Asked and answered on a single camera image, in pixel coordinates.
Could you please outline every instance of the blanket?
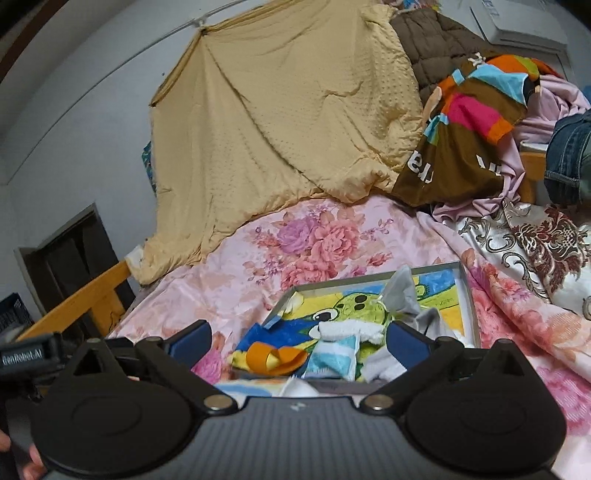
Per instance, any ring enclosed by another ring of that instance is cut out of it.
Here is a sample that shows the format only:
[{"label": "blanket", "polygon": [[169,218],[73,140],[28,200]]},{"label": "blanket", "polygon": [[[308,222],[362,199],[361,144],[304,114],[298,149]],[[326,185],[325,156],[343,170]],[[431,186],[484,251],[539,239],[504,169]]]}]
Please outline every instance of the blanket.
[{"label": "blanket", "polygon": [[390,192],[417,144],[408,57],[375,0],[274,0],[199,31],[152,101],[157,231],[134,277],[204,259],[307,197]]},{"label": "blanket", "polygon": [[423,105],[437,84],[476,52],[504,51],[428,8],[396,15],[390,24],[413,65]]},{"label": "blanket", "polygon": [[482,345],[516,341],[565,413],[569,436],[554,471],[585,479],[591,467],[591,322],[546,304],[457,231],[383,196],[353,206],[306,200],[254,220],[205,262],[165,276],[113,335],[167,338],[206,319],[213,344],[193,371],[216,383],[230,376],[226,360],[246,331],[290,286],[458,259],[469,272]]}]

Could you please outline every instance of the finger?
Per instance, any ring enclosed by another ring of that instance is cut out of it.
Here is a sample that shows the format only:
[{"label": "finger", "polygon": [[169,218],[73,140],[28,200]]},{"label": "finger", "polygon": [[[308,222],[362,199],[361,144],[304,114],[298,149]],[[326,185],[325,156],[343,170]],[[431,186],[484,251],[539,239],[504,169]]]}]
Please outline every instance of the finger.
[{"label": "finger", "polygon": [[24,480],[40,480],[46,473],[47,469],[45,467],[35,465],[34,463],[28,463],[22,469]]},{"label": "finger", "polygon": [[43,466],[43,461],[41,460],[41,455],[39,455],[39,450],[34,445],[29,447],[29,455],[31,456],[31,460],[37,466]]},{"label": "finger", "polygon": [[10,437],[0,430],[0,452],[7,452],[10,450]]}]

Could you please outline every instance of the pink clothing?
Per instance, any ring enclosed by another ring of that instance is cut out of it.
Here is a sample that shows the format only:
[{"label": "pink clothing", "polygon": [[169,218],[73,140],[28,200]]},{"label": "pink clothing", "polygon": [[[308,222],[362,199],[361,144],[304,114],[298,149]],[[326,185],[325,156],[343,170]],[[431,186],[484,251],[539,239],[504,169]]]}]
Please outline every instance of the pink clothing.
[{"label": "pink clothing", "polygon": [[445,218],[450,218],[454,222],[462,217],[483,217],[496,212],[503,199],[509,199],[512,202],[519,198],[517,189],[525,176],[525,170],[521,163],[521,157],[517,150],[517,144],[511,134],[501,138],[497,145],[499,158],[502,160],[501,174],[504,176],[503,190],[497,197],[490,199],[468,200],[459,205],[439,204],[433,209],[433,218],[442,222]]},{"label": "pink clothing", "polygon": [[516,142],[549,143],[556,122],[591,108],[585,95],[572,83],[553,75],[542,75],[540,93],[531,96],[527,117],[516,127]]},{"label": "pink clothing", "polygon": [[503,199],[518,200],[517,190],[525,171],[517,145],[522,141],[548,143],[558,120],[591,109],[589,101],[572,83],[553,75],[542,75],[540,83],[541,92],[533,94],[528,102],[527,117],[497,146],[503,163],[501,173],[505,176],[501,193],[494,198],[468,200],[459,205],[437,205],[433,209],[435,220],[442,222],[450,218],[455,222],[462,217],[490,215],[499,209]]}]

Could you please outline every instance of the pink floral bedsheet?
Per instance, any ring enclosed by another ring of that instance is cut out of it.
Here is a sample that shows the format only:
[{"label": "pink floral bedsheet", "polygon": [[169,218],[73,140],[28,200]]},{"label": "pink floral bedsheet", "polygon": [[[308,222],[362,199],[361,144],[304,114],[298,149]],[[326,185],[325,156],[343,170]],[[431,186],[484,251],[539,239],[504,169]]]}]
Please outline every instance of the pink floral bedsheet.
[{"label": "pink floral bedsheet", "polygon": [[555,471],[563,478],[589,478],[591,322],[543,303],[455,231],[383,196],[354,206],[306,200],[253,220],[205,262],[164,277],[113,335],[167,338],[206,319],[213,345],[193,371],[214,383],[228,378],[226,357],[242,335],[292,285],[458,259],[469,272],[483,346],[513,339],[566,415],[569,437]]}]

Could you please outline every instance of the wooden bed frame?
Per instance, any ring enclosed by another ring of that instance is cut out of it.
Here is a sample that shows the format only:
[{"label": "wooden bed frame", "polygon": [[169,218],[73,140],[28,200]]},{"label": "wooden bed frame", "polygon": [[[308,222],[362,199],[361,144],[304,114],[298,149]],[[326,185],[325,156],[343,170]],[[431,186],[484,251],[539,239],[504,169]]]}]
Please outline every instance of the wooden bed frame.
[{"label": "wooden bed frame", "polygon": [[[521,201],[535,203],[536,182],[544,180],[546,168],[543,153],[522,153],[525,179],[519,187]],[[125,260],[91,281],[74,295],[65,299],[35,325],[24,332],[18,340],[43,333],[63,332],[82,314],[90,312],[101,335],[107,335],[119,323],[125,309],[115,293],[115,287],[131,276]]]},{"label": "wooden bed frame", "polygon": [[43,333],[63,332],[86,312],[92,316],[100,334],[106,336],[125,314],[125,309],[115,293],[115,287],[122,284],[130,275],[125,260],[119,262],[65,299],[22,333],[17,340]]}]

